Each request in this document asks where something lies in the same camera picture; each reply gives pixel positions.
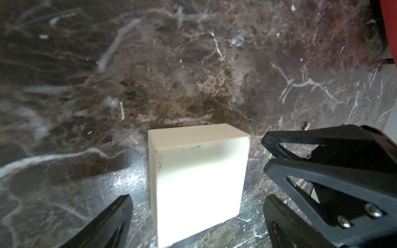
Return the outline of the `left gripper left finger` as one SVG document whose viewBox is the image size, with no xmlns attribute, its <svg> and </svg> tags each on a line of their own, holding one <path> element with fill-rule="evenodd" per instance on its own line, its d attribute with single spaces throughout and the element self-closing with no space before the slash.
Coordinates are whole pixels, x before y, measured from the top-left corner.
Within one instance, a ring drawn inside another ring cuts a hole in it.
<svg viewBox="0 0 397 248">
<path fill-rule="evenodd" d="M 124 248 L 132 214 L 130 195 L 121 195 L 62 247 Z"/>
</svg>

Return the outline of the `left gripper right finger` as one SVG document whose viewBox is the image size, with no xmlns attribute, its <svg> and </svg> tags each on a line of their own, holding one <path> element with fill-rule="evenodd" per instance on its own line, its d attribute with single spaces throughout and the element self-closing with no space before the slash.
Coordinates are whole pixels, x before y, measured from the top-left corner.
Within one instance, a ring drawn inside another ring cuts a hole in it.
<svg viewBox="0 0 397 248">
<path fill-rule="evenodd" d="M 274 248 L 333 248 L 318 231 L 306 223 L 275 195 L 264 202 L 264 218 Z"/>
</svg>

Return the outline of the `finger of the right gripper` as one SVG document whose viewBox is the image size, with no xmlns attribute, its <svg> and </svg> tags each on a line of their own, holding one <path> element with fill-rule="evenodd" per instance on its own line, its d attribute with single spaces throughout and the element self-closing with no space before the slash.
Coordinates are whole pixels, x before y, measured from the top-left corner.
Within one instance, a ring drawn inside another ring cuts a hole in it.
<svg viewBox="0 0 397 248">
<path fill-rule="evenodd" d="M 397 236 L 397 176 L 271 159 L 264 173 L 330 242 L 363 246 Z"/>
<path fill-rule="evenodd" d="M 316 145 L 310 163 L 339 167 L 396 167 L 397 145 L 370 126 L 342 125 L 308 131 L 269 131 L 261 144 L 277 159 L 304 162 L 284 143 Z"/>
</svg>

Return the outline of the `small gold earring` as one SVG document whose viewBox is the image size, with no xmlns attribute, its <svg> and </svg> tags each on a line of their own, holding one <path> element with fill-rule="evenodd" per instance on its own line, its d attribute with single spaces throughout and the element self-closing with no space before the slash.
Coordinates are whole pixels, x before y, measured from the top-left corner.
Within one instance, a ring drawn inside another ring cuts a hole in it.
<svg viewBox="0 0 397 248">
<path fill-rule="evenodd" d="M 311 123 L 310 123 L 310 122 L 306 122 L 306 123 L 304 124 L 303 130 L 304 130 L 304 131 L 307 131 L 307 130 L 309 130 L 309 128 L 310 128 L 310 125 L 311 125 Z"/>
</svg>

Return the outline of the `cream drawer jewelry box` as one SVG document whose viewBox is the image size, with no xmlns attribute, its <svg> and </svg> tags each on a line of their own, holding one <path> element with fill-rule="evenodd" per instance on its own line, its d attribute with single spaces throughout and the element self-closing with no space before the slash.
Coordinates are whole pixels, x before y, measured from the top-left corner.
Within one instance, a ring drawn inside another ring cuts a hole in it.
<svg viewBox="0 0 397 248">
<path fill-rule="evenodd" d="M 157 245 L 174 243 L 240 212 L 250 135 L 228 124 L 148 131 Z"/>
</svg>

